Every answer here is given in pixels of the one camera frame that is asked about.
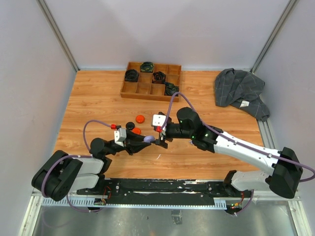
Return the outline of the lilac earbud charging case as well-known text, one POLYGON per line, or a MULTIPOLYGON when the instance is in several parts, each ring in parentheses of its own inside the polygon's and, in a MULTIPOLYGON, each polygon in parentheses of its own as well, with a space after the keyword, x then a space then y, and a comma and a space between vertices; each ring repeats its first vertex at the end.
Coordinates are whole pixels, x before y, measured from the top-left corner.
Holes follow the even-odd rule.
POLYGON ((143 142, 146 142, 146 143, 152 143, 154 141, 155 141, 155 137, 152 136, 152 135, 145 136, 144 139, 143 139, 143 142))

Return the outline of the black earbud charging case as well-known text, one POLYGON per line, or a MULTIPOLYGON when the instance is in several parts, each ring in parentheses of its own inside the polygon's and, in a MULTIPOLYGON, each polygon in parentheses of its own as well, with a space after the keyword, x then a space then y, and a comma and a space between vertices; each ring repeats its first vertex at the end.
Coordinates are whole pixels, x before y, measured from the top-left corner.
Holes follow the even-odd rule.
POLYGON ((126 129, 133 130, 135 128, 135 124, 133 122, 127 122, 126 123, 126 129))

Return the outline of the orange earbud charging case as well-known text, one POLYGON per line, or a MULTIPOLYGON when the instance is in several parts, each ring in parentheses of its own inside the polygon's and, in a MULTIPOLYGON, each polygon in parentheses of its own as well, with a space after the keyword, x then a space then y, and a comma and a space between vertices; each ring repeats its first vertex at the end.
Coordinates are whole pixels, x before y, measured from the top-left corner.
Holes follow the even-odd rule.
POLYGON ((145 122, 145 117, 143 115, 137 115, 135 118, 137 123, 144 123, 145 122))

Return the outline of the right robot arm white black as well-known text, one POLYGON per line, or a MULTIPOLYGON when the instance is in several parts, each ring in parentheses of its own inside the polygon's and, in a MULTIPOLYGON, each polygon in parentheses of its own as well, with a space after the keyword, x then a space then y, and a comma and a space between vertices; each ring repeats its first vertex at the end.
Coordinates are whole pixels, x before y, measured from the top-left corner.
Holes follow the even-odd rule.
POLYGON ((280 197, 292 199, 300 182, 303 169, 295 152, 254 145, 238 139, 223 130, 206 126, 197 112, 189 107, 177 112, 178 123, 162 112, 153 115, 152 126, 159 133, 157 145, 167 148, 165 141, 190 139, 200 150, 237 158, 256 166, 257 171, 229 171, 223 181, 223 191, 233 197, 240 191, 271 190, 280 197))

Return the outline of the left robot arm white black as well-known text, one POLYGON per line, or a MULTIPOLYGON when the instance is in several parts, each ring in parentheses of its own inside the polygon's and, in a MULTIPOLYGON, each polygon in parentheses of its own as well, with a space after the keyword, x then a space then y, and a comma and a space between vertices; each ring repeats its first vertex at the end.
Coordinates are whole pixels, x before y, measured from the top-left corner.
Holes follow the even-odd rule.
POLYGON ((70 155, 57 150, 31 180, 31 185, 45 198, 62 200, 69 192, 89 189, 94 194, 105 190, 104 173, 112 160, 107 155, 126 151, 138 153, 155 140, 154 136, 142 136, 126 129, 114 131, 114 139, 95 138, 91 141, 89 155, 70 155))

